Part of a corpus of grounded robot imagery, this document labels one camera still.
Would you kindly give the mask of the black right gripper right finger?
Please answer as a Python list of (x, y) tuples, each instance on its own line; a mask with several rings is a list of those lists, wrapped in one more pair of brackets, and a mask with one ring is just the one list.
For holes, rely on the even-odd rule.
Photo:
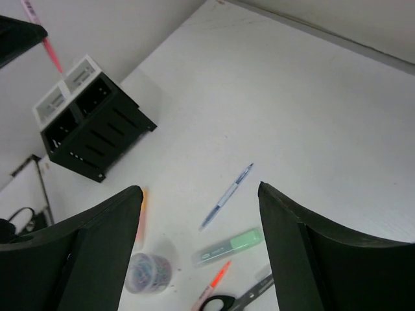
[(414, 245), (315, 213), (268, 183), (259, 211), (280, 310), (413, 310)]

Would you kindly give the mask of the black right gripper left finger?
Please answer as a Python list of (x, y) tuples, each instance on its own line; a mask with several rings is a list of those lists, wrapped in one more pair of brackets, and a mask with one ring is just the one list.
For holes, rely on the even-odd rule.
[(133, 185), (1, 244), (2, 310), (117, 310), (139, 225)]

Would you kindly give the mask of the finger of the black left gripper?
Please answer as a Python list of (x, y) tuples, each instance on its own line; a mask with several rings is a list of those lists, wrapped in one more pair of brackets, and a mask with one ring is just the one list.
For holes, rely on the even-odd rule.
[(1, 68), (42, 42), (41, 27), (19, 19), (1, 16), (0, 31)]

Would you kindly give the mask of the pink red marker pen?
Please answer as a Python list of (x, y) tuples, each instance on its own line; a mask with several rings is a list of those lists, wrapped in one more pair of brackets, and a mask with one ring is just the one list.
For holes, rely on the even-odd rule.
[(25, 13), (29, 19), (29, 21), (33, 24), (35, 24), (36, 26), (41, 27), (42, 32), (42, 39), (41, 42), (43, 43), (43, 46), (45, 48), (45, 50), (47, 51), (47, 54), (49, 56), (49, 59), (52, 61), (52, 63), (54, 64), (55, 68), (57, 69), (57, 71), (63, 75), (64, 74), (64, 70), (63, 67), (59, 61), (58, 55), (48, 37), (48, 34), (46, 32), (46, 30), (43, 28), (43, 26), (41, 25), (40, 19), (37, 15), (37, 13), (35, 12), (32, 3), (29, 0), (21, 0), (21, 5), (23, 7), (23, 9), (25, 10)]

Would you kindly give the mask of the blue ballpoint pen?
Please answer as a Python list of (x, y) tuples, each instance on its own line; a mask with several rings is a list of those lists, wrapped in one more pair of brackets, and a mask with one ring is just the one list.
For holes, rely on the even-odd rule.
[(238, 176), (238, 178), (230, 185), (230, 187), (227, 189), (227, 191), (222, 195), (222, 197), (219, 199), (219, 201), (216, 203), (214, 208), (209, 212), (209, 214), (206, 216), (204, 221), (201, 223), (199, 227), (199, 231), (203, 231), (208, 224), (216, 217), (217, 213), (220, 211), (221, 208), (224, 207), (226, 202), (232, 197), (233, 193), (238, 189), (239, 185), (244, 181), (244, 179), (247, 177), (247, 175), (250, 173), (253, 163), (248, 165)]

